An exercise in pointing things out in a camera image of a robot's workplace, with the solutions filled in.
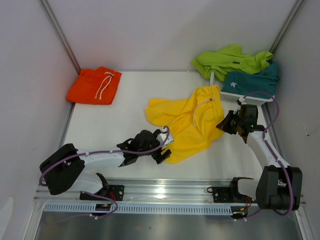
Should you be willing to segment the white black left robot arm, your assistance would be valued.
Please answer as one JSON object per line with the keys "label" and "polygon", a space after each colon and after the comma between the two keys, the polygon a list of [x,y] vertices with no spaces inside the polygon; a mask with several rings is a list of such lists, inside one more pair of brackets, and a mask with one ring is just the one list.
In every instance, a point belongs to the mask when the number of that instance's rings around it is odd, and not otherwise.
{"label": "white black left robot arm", "polygon": [[142,130],[111,149],[89,151],[68,143],[40,164],[39,185],[47,187],[53,196],[79,191],[82,200],[110,198],[111,187],[98,170],[127,167],[144,156],[150,156],[159,165],[171,156],[167,146],[173,142],[174,137],[165,126],[154,132]]}

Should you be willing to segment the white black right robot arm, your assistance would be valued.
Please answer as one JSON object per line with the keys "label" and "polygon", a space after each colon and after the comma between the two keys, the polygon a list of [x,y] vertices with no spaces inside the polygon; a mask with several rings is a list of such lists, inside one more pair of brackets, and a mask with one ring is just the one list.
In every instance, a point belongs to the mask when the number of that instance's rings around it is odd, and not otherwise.
{"label": "white black right robot arm", "polygon": [[260,209],[272,210],[279,215],[298,210],[303,173],[285,161],[268,140],[266,128],[258,124],[257,106],[242,104],[237,110],[229,110],[216,127],[230,135],[239,135],[262,167],[258,180],[234,177],[229,184],[229,198],[239,202],[249,197]]}

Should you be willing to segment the yellow shorts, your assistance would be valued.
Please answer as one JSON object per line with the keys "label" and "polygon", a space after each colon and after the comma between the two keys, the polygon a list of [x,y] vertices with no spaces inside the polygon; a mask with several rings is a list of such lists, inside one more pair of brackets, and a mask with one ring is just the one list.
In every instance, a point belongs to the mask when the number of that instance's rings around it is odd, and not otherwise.
{"label": "yellow shorts", "polygon": [[145,115],[150,124],[169,127],[174,138],[167,146],[171,155],[165,161],[169,164],[178,164],[208,149],[224,134],[217,128],[225,118],[217,85],[198,87],[186,99],[152,98]]}

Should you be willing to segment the orange shorts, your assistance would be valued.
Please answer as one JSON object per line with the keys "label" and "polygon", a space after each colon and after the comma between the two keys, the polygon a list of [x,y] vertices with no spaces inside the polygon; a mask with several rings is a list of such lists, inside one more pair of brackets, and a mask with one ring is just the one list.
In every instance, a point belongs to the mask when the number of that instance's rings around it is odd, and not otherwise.
{"label": "orange shorts", "polygon": [[111,105],[116,96],[122,73],[100,66],[82,68],[68,90],[66,100],[85,105]]}

